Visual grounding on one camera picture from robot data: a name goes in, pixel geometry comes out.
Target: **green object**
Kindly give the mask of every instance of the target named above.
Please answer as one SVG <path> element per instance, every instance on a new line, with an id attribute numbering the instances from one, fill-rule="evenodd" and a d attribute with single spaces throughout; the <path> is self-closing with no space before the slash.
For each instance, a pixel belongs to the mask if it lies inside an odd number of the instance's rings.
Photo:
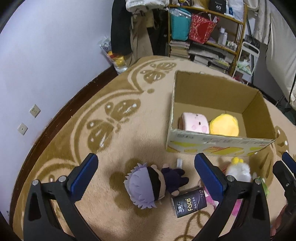
<path id="1" fill-rule="evenodd" d="M 267 198 L 267 196 L 270 194 L 270 191 L 269 191 L 267 185 L 265 184 L 263 178 L 261 178 L 261 177 L 257 177 L 257 178 L 261 181 L 262 186 L 263 186 L 263 190 L 264 190 L 264 193 L 265 193 L 265 197 Z"/>

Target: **metal screw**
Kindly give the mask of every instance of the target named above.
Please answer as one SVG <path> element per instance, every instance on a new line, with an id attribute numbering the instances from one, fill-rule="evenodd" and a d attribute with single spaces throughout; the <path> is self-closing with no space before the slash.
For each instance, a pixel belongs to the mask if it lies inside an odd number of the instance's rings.
<path id="1" fill-rule="evenodd" d="M 256 178 L 256 179 L 255 179 L 255 183 L 258 184 L 258 185 L 260 185 L 260 184 L 261 184 L 260 179 Z"/>
<path id="2" fill-rule="evenodd" d="M 234 177 L 231 176 L 231 175 L 229 175 L 229 176 L 227 176 L 227 180 L 230 181 L 230 182 L 233 182 L 234 181 Z"/>
<path id="3" fill-rule="evenodd" d="M 59 182 L 64 182 L 65 180 L 67 179 L 67 177 L 66 176 L 60 176 L 59 177 Z"/>
<path id="4" fill-rule="evenodd" d="M 34 186 L 36 186 L 38 183 L 39 183 L 39 181 L 38 181 L 37 179 L 34 180 L 34 181 L 32 182 L 32 184 L 33 184 Z"/>

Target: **stack of books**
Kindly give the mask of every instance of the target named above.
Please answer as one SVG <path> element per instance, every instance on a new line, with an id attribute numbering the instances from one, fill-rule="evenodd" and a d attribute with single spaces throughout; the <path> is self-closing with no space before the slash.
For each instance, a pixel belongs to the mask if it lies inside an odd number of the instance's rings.
<path id="1" fill-rule="evenodd" d="M 176 40 L 170 41 L 170 49 L 171 49 L 170 56 L 189 59 L 189 54 L 188 54 L 189 46 L 190 46 L 189 42 L 176 41 Z"/>
<path id="2" fill-rule="evenodd" d="M 195 55 L 194 63 L 208 66 L 211 69 L 226 73 L 230 67 L 230 63 L 224 60 L 227 55 L 227 52 L 224 50 L 198 43 L 191 43 L 188 53 Z"/>

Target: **tissue box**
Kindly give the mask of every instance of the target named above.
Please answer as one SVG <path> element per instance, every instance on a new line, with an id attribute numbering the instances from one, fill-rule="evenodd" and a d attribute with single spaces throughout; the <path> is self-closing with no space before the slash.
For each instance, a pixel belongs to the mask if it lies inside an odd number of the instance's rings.
<path id="1" fill-rule="evenodd" d="M 198 188 L 172 198 L 172 205 L 177 218 L 194 213 L 207 206 L 203 188 Z"/>
<path id="2" fill-rule="evenodd" d="M 239 136 L 178 129 L 183 112 L 203 114 L 208 122 L 228 113 L 237 118 Z M 171 100 L 166 150 L 219 156 L 250 156 L 275 141 L 275 130 L 261 92 L 235 80 L 177 71 Z"/>

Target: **white plush toy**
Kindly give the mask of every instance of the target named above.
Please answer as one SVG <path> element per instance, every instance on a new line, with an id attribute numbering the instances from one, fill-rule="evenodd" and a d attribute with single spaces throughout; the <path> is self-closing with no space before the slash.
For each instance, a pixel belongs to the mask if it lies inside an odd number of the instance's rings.
<path id="1" fill-rule="evenodd" d="M 238 157 L 234 157 L 231 160 L 231 164 L 227 167 L 225 175 L 234 176 L 237 181 L 242 182 L 251 182 L 252 180 L 249 165 Z"/>

